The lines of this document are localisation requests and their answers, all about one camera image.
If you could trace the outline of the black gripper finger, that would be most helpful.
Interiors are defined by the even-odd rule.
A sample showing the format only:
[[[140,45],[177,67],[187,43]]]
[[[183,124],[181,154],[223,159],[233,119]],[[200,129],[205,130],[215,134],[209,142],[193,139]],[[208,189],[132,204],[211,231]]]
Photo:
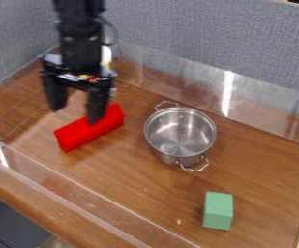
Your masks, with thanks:
[[[89,124],[96,123],[99,119],[105,115],[108,98],[108,88],[92,88],[88,91],[87,117]]]
[[[63,109],[67,102],[67,88],[64,81],[59,77],[44,75],[43,87],[49,109],[52,111]]]

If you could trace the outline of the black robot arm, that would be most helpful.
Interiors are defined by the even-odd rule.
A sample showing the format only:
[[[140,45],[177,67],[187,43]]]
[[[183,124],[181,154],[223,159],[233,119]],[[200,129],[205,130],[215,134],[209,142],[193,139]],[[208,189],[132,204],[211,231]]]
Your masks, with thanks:
[[[105,115],[116,72],[101,65],[104,0],[53,0],[57,12],[60,53],[41,57],[41,79],[49,109],[65,107],[67,89],[88,94],[87,123]]]

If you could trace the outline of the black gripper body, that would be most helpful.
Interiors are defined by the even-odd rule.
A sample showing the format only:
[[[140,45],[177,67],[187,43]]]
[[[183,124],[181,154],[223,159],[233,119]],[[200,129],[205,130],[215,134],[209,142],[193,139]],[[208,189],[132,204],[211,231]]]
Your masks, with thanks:
[[[65,88],[85,92],[92,88],[111,89],[116,74],[101,66],[101,46],[111,45],[105,41],[105,27],[113,29],[101,18],[57,23],[60,53],[41,58],[41,78],[55,76],[64,81]]]

